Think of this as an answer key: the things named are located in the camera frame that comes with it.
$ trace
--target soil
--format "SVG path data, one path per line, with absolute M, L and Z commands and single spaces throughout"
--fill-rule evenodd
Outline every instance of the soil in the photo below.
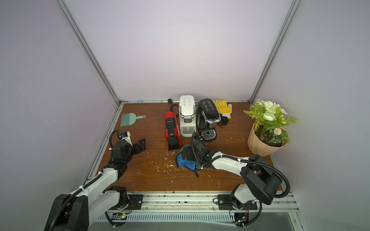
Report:
M 262 130 L 263 130 L 263 125 L 260 125 L 257 129 L 257 131 L 255 131 L 255 134 L 256 136 L 259 138 L 261 133 L 262 133 Z M 268 146 L 271 146 L 271 147 L 281 147 L 282 145 L 282 142 L 280 143 L 271 143 L 269 142 L 269 140 L 271 139 L 270 138 L 270 132 L 269 131 L 266 131 L 263 135 L 263 140 L 261 140 L 263 143 L 267 144 Z

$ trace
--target white coffee machine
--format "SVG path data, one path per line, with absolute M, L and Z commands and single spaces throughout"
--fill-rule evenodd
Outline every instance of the white coffee machine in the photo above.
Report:
M 196 132 L 195 101 L 191 95 L 183 95 L 179 102 L 180 133 L 191 137 Z

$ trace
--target yellow glove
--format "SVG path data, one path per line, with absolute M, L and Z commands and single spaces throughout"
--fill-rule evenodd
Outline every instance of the yellow glove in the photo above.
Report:
M 231 111 L 232 111 L 232 105 L 227 105 L 226 100 L 218 99 L 216 101 L 213 101 L 215 103 L 216 108 L 219 113 L 222 114 L 222 116 L 226 116 L 227 118 L 231 119 Z

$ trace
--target blue cloth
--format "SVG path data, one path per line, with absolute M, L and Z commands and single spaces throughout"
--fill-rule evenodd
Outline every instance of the blue cloth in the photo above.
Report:
M 191 170 L 195 170 L 195 161 L 191 161 L 191 160 L 183 160 L 182 159 L 182 154 L 179 154 L 177 156 L 177 164 L 179 165 L 179 168 L 181 168 L 182 166 L 185 166 Z

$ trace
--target flower pot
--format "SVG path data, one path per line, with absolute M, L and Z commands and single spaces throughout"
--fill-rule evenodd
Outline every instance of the flower pot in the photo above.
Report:
M 261 140 L 256 136 L 253 130 L 254 125 L 252 126 L 252 129 L 250 130 L 249 137 L 248 137 L 248 148 L 253 154 L 257 154 L 259 156 L 268 156 L 270 154 L 273 154 L 277 150 L 281 149 L 284 147 L 287 142 L 283 142 L 281 147 L 271 147 Z

